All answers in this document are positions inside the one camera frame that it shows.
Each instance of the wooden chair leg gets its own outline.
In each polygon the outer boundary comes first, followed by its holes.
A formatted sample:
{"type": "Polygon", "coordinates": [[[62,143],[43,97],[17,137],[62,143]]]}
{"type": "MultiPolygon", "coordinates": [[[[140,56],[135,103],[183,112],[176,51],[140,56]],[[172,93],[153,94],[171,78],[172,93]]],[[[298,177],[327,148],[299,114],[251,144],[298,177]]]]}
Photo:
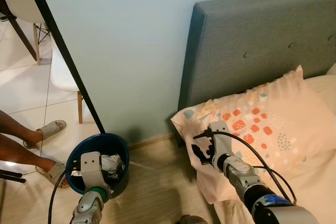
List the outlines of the wooden chair leg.
{"type": "Polygon", "coordinates": [[[78,122],[83,122],[83,109],[82,109],[82,94],[77,91],[77,103],[78,103],[78,122]]]}
{"type": "Polygon", "coordinates": [[[33,29],[34,29],[34,41],[35,41],[36,61],[37,61],[38,65],[41,65],[40,49],[38,47],[37,27],[36,27],[35,23],[33,23],[33,29]]]}

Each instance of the sandal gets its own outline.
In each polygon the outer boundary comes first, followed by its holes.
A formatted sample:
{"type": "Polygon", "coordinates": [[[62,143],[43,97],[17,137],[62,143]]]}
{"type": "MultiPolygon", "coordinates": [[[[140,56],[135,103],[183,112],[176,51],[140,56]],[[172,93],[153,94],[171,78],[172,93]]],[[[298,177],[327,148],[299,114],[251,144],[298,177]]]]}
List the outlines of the sandal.
{"type": "MultiPolygon", "coordinates": [[[[56,121],[53,121],[51,123],[48,123],[46,126],[43,126],[42,128],[39,128],[37,129],[42,131],[43,133],[43,139],[46,139],[52,135],[55,135],[56,133],[60,132],[61,130],[63,130],[65,127],[67,126],[67,123],[63,120],[56,120],[56,121]]],[[[28,146],[28,144],[23,141],[23,146],[26,147],[27,149],[31,149],[31,148],[34,148],[35,145],[32,145],[32,146],[28,146]]]]}
{"type": "MultiPolygon", "coordinates": [[[[35,166],[35,170],[38,173],[40,173],[42,176],[44,176],[47,180],[49,180],[53,185],[55,185],[59,176],[61,176],[61,174],[64,172],[65,166],[61,163],[56,163],[53,166],[53,168],[50,169],[50,171],[48,171],[47,173],[37,166],[35,166]]],[[[65,175],[62,178],[62,181],[59,183],[58,188],[65,189],[69,187],[69,185],[62,186],[61,183],[64,181],[64,179],[65,179],[65,175]]]]}

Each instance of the wooden floor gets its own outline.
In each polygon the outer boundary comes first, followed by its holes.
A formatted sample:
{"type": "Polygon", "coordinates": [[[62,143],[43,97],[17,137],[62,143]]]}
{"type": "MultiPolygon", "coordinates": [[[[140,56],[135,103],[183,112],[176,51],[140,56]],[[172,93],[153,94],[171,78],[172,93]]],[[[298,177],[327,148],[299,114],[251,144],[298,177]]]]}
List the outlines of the wooden floor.
{"type": "MultiPolygon", "coordinates": [[[[198,215],[209,223],[212,209],[196,185],[186,149],[165,140],[131,150],[129,184],[122,195],[108,201],[101,224],[174,224],[182,215],[198,215]]],[[[47,223],[52,185],[37,173],[26,184],[7,182],[1,224],[47,223]]],[[[58,190],[52,223],[69,223],[80,195],[58,190]]]]}

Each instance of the cable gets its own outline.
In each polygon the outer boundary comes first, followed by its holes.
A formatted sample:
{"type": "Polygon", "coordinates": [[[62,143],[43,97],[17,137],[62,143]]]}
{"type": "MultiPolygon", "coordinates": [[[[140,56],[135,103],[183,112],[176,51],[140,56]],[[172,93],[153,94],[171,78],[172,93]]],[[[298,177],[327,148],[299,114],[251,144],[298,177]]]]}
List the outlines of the cable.
{"type": "MultiPolygon", "coordinates": [[[[258,166],[258,165],[253,166],[253,168],[265,169],[264,166],[258,166]]],[[[281,178],[281,180],[286,184],[286,186],[287,186],[288,189],[290,190],[290,193],[292,194],[292,197],[293,197],[293,203],[296,204],[297,199],[296,199],[296,196],[295,196],[295,194],[294,194],[294,191],[293,191],[292,188],[290,187],[289,183],[285,180],[284,177],[282,177],[278,172],[276,172],[276,171],[273,170],[272,168],[271,168],[271,171],[272,171],[273,173],[275,173],[277,176],[279,176],[279,177],[281,178]]]]}
{"type": "Polygon", "coordinates": [[[59,176],[55,186],[54,186],[54,190],[52,191],[52,194],[51,194],[51,198],[50,198],[50,204],[49,204],[49,213],[48,213],[48,224],[51,224],[51,215],[52,215],[52,204],[54,203],[54,197],[55,197],[55,194],[56,194],[56,190],[57,190],[57,187],[59,185],[59,183],[61,182],[63,176],[65,175],[65,173],[67,172],[67,169],[64,170],[64,172],[62,172],[61,176],[59,176]]]}
{"type": "Polygon", "coordinates": [[[242,144],[244,144],[247,148],[249,148],[257,156],[257,158],[259,159],[259,161],[263,164],[263,166],[265,167],[265,170],[269,173],[269,175],[271,176],[271,178],[273,179],[274,183],[279,188],[279,190],[282,193],[282,195],[284,196],[284,198],[286,200],[290,201],[290,199],[289,199],[288,195],[286,194],[285,190],[280,185],[278,179],[274,176],[272,170],[269,168],[269,166],[264,161],[264,159],[259,155],[259,153],[252,146],[250,146],[249,144],[247,144],[240,137],[232,135],[232,134],[227,133],[227,132],[223,132],[223,131],[213,132],[211,129],[206,129],[202,134],[193,137],[193,139],[197,139],[197,138],[204,137],[204,136],[206,136],[206,137],[212,137],[213,135],[226,135],[226,136],[232,137],[232,138],[238,140],[239,142],[241,142],[242,144]]]}

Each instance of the light blue wall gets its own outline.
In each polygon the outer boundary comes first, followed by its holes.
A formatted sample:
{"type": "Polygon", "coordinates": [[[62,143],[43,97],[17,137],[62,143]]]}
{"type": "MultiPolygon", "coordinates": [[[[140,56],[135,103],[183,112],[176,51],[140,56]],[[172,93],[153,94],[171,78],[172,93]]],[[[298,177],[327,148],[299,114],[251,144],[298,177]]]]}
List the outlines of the light blue wall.
{"type": "Polygon", "coordinates": [[[47,0],[107,132],[169,131],[190,18],[205,0],[47,0]]]}

